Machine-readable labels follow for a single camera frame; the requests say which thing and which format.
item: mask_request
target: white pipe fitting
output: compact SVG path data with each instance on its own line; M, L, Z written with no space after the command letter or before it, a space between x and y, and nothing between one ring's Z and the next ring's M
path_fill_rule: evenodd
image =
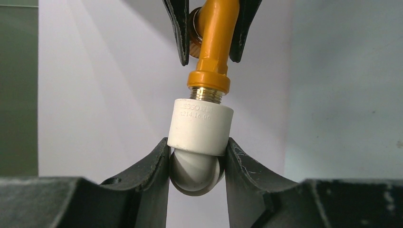
M173 107L168 146L170 178L185 195L201 196L223 177L219 157L225 155L234 111L212 102L177 99Z

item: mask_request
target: brass thread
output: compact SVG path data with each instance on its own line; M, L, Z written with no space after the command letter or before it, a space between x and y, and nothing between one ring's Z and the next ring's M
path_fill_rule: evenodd
M207 87L191 87L190 99L208 101L216 104L221 103L223 92Z

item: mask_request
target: white backdrop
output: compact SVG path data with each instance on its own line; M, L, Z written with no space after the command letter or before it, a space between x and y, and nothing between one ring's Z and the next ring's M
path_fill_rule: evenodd
M191 2L191 10L203 4ZM239 64L229 63L231 137L283 173L292 0L263 1ZM134 164L168 134L187 98L161 0L40 0L38 140L41 176L93 181ZM170 186L167 227L228 227L225 182L191 198Z

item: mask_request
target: gray wall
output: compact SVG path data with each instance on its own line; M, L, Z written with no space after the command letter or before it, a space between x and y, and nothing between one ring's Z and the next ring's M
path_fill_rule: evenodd
M403 176L403 1L296 0L285 176Z
M0 176L37 175L38 8L0 6L0 34Z

